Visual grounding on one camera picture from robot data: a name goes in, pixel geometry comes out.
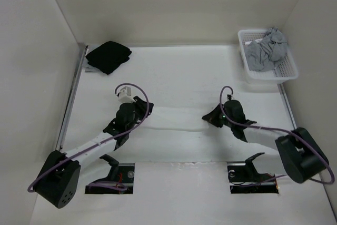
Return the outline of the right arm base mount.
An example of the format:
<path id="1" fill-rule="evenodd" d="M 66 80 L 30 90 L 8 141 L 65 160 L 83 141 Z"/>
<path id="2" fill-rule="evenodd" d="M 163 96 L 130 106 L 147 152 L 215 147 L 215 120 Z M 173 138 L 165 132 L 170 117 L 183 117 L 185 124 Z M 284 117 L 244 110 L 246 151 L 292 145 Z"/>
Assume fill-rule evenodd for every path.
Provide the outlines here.
<path id="1" fill-rule="evenodd" d="M 248 157 L 244 161 L 227 163 L 228 180 L 231 194 L 278 194 L 279 189 L 276 179 L 264 182 L 275 177 L 270 173 L 259 173 L 253 161 L 264 152 Z"/>

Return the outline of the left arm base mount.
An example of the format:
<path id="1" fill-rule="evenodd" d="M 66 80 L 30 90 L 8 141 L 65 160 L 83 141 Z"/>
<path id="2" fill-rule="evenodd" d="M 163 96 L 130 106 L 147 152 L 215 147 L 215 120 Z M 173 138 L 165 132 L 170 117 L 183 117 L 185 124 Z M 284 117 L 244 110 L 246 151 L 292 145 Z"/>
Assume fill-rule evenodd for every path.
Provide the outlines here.
<path id="1" fill-rule="evenodd" d="M 85 187 L 85 194 L 133 194 L 135 164 L 119 163 L 108 154 L 100 157 L 110 170 L 107 176 L 96 179 Z"/>

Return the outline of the white tank top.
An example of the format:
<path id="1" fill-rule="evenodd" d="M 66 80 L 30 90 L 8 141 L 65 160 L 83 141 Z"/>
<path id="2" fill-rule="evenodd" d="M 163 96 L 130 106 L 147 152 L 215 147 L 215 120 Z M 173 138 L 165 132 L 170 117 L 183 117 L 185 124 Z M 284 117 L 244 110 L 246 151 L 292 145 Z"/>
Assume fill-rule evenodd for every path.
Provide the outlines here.
<path id="1" fill-rule="evenodd" d="M 195 108 L 153 107 L 141 127 L 153 130 L 202 132 L 209 128 L 203 111 Z"/>

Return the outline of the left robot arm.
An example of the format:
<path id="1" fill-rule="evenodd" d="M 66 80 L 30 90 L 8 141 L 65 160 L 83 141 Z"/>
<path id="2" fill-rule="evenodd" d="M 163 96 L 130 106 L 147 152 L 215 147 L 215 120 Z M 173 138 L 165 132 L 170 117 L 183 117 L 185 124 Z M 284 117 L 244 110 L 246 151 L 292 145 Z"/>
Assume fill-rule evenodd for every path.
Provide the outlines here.
<path id="1" fill-rule="evenodd" d="M 61 209 L 74 197 L 80 171 L 95 160 L 119 149 L 153 111 L 154 104 L 135 96 L 122 103 L 115 118 L 94 139 L 70 151 L 51 152 L 28 189 Z"/>

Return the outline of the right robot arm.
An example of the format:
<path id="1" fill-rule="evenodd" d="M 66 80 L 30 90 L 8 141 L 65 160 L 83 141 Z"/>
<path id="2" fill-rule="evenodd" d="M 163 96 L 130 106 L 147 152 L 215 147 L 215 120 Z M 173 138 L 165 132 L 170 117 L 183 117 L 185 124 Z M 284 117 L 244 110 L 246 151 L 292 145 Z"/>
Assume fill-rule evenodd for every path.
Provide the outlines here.
<path id="1" fill-rule="evenodd" d="M 264 162 L 270 169 L 252 162 L 244 167 L 244 174 L 251 182 L 269 180 L 271 175 L 287 176 L 296 183 L 313 180 L 314 176 L 328 170 L 334 183 L 335 176 L 325 154 L 307 129 L 296 128 L 292 131 L 260 126 L 249 120 L 238 100 L 219 103 L 210 113 L 202 116 L 202 120 L 217 127 L 226 126 L 238 140 L 245 143 L 256 143 L 277 151 L 274 159 Z"/>

